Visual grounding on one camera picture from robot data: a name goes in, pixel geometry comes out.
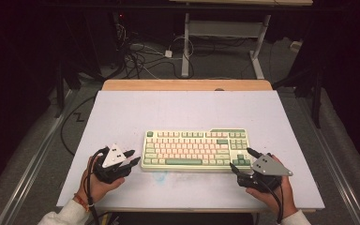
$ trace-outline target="white sleeve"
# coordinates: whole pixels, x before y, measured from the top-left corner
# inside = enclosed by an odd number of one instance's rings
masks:
[[[284,219],[282,219],[281,225],[310,225],[306,216],[301,210],[297,211]]]
[[[60,213],[46,214],[39,225],[83,225],[89,218],[89,213],[73,200],[69,200]]]

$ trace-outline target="blue stain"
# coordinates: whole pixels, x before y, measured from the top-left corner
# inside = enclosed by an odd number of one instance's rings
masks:
[[[165,183],[166,175],[168,172],[153,172],[153,177],[159,184]]]

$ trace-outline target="space bar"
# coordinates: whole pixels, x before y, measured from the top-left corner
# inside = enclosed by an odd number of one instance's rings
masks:
[[[203,161],[200,159],[166,159],[166,165],[202,165]]]

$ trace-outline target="keyboard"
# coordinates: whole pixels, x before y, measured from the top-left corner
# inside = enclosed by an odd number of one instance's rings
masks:
[[[250,171],[248,134],[241,128],[148,130],[142,168],[146,171],[230,172],[230,162]]]

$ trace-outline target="bracelet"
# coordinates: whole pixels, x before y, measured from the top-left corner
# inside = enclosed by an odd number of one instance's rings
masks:
[[[84,208],[84,210],[89,212],[89,206],[82,200],[82,198],[77,193],[74,193],[74,196],[78,200],[79,204]]]

